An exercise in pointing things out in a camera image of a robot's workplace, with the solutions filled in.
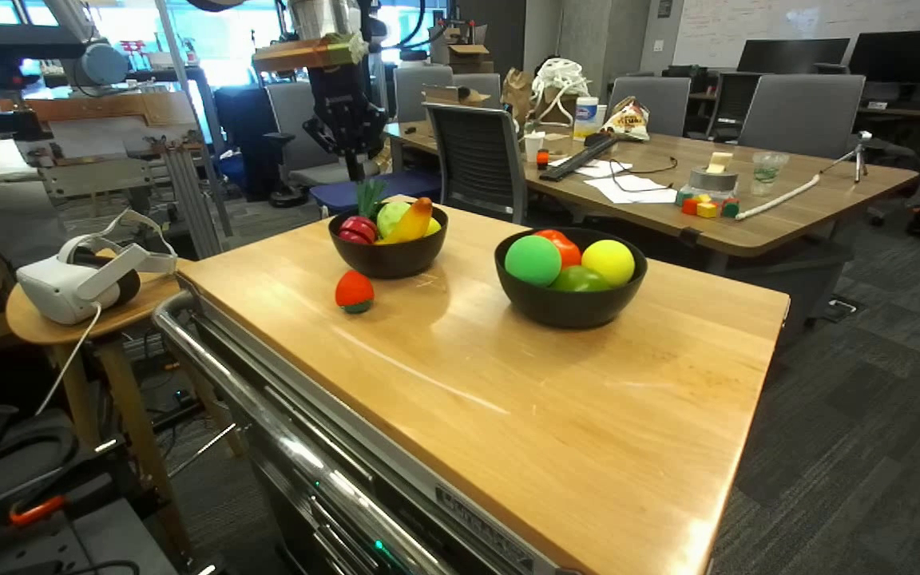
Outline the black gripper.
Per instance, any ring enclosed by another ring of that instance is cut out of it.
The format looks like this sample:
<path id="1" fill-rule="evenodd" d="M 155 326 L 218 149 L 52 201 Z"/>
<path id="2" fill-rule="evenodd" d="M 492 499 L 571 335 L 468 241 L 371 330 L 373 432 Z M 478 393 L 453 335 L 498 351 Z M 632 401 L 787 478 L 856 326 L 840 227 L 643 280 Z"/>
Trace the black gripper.
<path id="1" fill-rule="evenodd" d="M 313 115 L 304 132 L 330 153 L 378 157 L 386 110 L 373 103 L 366 63 L 310 69 Z"/>

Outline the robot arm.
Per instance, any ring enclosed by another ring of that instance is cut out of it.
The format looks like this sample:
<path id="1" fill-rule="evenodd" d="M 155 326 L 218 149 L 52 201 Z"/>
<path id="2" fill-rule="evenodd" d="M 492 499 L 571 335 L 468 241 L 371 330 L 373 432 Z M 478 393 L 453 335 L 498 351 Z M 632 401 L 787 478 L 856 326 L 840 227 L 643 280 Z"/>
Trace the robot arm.
<path id="1" fill-rule="evenodd" d="M 306 135 L 350 163 L 385 145 L 385 109 L 373 103 L 367 0 L 287 0 L 292 36 L 252 55 L 268 72 L 306 69 L 313 118 Z"/>

